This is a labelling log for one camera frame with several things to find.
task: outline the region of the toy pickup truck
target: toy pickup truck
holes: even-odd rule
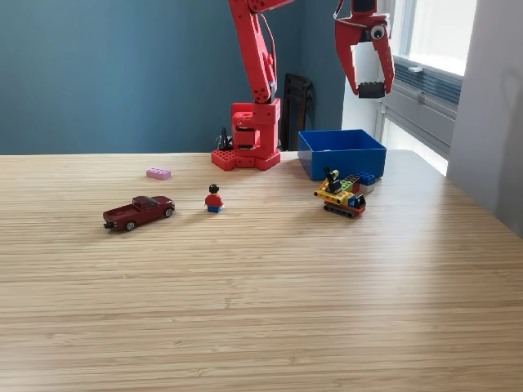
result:
[[[106,229],[134,230],[162,216],[170,218],[174,212],[174,203],[165,196],[136,196],[131,204],[104,212]]]

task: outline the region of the lego minifigure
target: lego minifigure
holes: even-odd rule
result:
[[[216,184],[209,186],[209,195],[205,198],[205,206],[209,212],[220,212],[223,208],[221,196],[218,193],[220,187]]]

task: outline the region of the lego bulldozer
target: lego bulldozer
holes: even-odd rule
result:
[[[317,198],[325,201],[324,210],[347,218],[354,218],[365,211],[365,197],[355,195],[351,191],[357,182],[357,177],[348,176],[339,180],[338,170],[330,171],[324,167],[326,179],[314,192]]]

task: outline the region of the wooden table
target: wooden table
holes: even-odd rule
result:
[[[358,220],[317,185],[295,154],[0,157],[0,391],[521,392],[523,242],[413,153]],[[103,229],[140,194],[176,215]]]

